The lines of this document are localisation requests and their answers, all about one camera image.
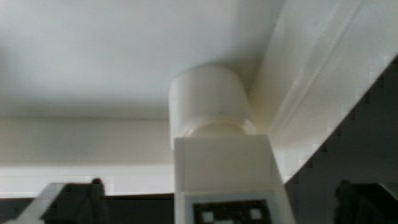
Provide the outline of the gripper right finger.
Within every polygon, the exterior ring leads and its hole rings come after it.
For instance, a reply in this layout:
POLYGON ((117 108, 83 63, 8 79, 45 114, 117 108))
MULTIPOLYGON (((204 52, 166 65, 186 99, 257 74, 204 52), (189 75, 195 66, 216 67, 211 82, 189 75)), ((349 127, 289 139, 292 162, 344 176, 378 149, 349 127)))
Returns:
POLYGON ((398 199, 376 183, 339 182, 333 224, 398 224, 398 199))

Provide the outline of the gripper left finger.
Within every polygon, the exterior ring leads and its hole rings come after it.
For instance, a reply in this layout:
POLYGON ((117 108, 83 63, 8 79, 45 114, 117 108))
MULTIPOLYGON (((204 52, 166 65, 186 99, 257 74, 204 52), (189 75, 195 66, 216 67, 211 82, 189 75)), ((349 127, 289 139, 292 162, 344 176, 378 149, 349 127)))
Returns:
POLYGON ((109 224, 104 185, 51 183, 15 218, 15 224, 109 224))

